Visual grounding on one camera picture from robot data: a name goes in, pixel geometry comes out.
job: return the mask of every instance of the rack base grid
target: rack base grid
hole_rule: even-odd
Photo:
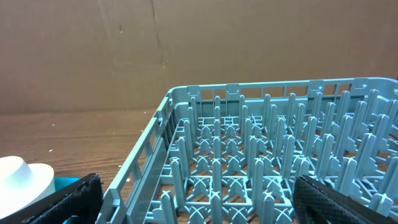
[[[387,78],[173,88],[97,223],[295,223],[303,174],[398,219],[397,111]]]

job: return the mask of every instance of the brown wall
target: brown wall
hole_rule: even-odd
[[[155,107],[202,83],[398,76],[396,0],[2,0],[0,113]]]

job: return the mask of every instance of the light blue dish rack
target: light blue dish rack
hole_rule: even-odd
[[[247,89],[261,94],[245,97]],[[397,111],[398,82],[388,78],[175,87],[106,191],[97,223],[292,223],[302,174],[398,219]]]

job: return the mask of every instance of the teal object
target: teal object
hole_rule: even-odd
[[[79,177],[56,177],[54,178],[55,191],[63,189],[64,187],[80,180]]]
[[[281,95],[268,91],[275,87]],[[245,96],[247,89],[261,94]],[[398,82],[388,78],[175,87],[111,182],[97,223],[174,224],[185,213],[189,223],[258,215],[288,224],[299,175],[397,219],[397,111]],[[127,178],[134,186],[122,198]],[[161,192],[166,184],[173,191]]]

